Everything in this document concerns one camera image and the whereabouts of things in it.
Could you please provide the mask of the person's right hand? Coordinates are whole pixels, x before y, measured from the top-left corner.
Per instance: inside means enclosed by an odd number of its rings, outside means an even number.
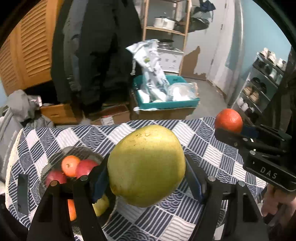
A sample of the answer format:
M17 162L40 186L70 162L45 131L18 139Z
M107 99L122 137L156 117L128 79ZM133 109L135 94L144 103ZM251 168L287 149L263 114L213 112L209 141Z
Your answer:
M278 205L280 203L287 206L284 214L280 218L281 226L286 227L295 213L295 193L286 193L268 184L261 208L262 216L265 217L267 214L275 215L278 212Z

